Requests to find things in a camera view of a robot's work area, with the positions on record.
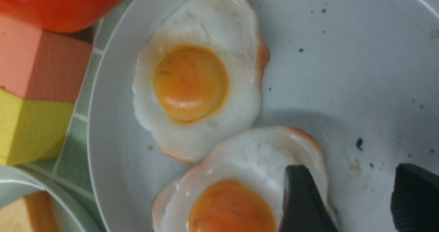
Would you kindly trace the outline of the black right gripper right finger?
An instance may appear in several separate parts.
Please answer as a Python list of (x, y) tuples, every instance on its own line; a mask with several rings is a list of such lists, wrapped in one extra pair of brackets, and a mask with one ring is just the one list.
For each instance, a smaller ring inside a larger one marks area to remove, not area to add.
[(437, 232), (439, 176), (415, 164), (400, 163), (390, 210), (398, 232)]

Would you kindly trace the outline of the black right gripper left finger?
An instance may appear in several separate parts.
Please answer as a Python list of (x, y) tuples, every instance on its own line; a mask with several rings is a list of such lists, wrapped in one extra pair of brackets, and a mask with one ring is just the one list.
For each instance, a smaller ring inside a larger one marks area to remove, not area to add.
[(337, 232), (309, 169), (304, 165), (285, 168), (283, 215), (279, 232)]

